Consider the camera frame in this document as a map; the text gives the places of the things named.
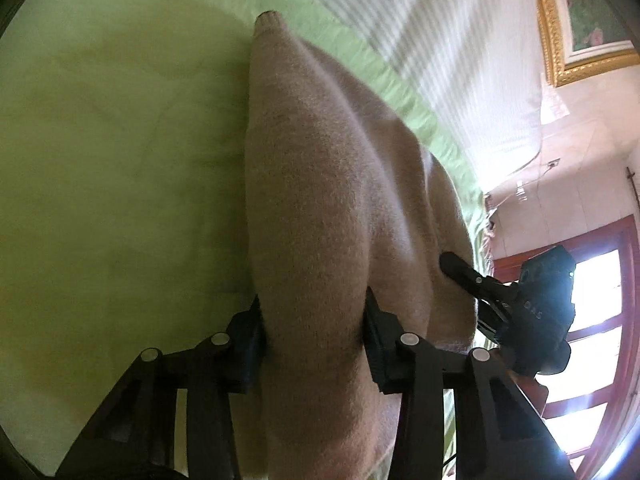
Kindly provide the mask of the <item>light green bed sheet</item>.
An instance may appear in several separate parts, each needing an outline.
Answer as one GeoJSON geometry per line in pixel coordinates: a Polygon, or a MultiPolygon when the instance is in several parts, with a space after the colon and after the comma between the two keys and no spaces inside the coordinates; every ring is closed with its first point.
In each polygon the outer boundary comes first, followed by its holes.
{"type": "Polygon", "coordinates": [[[45,474],[143,348],[247,306],[248,66],[269,10],[434,150],[482,246],[449,132],[319,0],[25,0],[1,38],[1,423],[45,474]]]}

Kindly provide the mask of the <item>gold framed floral painting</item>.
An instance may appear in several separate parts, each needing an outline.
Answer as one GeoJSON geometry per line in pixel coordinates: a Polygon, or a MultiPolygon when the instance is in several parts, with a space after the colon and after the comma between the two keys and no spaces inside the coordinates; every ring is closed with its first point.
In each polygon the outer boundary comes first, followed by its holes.
{"type": "Polygon", "coordinates": [[[635,66],[639,53],[605,0],[537,0],[546,81],[558,88],[635,66]]]}

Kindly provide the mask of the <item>red framed window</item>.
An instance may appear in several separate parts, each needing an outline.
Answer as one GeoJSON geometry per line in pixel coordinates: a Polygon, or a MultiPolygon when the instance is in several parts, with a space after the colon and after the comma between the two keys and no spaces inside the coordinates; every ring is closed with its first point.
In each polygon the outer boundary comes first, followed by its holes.
{"type": "Polygon", "coordinates": [[[496,238],[496,275],[518,277],[525,259],[563,245],[577,262],[576,316],[565,372],[542,378],[544,411],[553,437],[578,478],[610,472],[623,440],[639,419],[639,233],[634,216],[589,223],[502,214],[496,238]]]}

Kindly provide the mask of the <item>mauve fleece sweater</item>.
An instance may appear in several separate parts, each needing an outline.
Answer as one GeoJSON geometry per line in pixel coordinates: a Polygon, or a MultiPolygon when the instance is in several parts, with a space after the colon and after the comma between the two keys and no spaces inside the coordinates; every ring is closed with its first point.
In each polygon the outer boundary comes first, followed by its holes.
{"type": "Polygon", "coordinates": [[[280,14],[256,21],[245,140],[250,265],[266,333],[262,419],[273,479],[364,479],[400,401],[360,341],[367,294],[463,353],[474,299],[439,269],[473,249],[446,170],[402,120],[280,14]]]}

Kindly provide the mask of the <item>white striped pillow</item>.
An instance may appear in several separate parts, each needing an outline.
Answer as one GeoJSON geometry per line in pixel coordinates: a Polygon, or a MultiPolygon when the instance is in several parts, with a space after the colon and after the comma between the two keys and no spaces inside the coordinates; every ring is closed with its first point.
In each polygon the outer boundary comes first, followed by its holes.
{"type": "Polygon", "coordinates": [[[485,192],[541,151],[537,0],[319,0],[423,96],[485,192]]]}

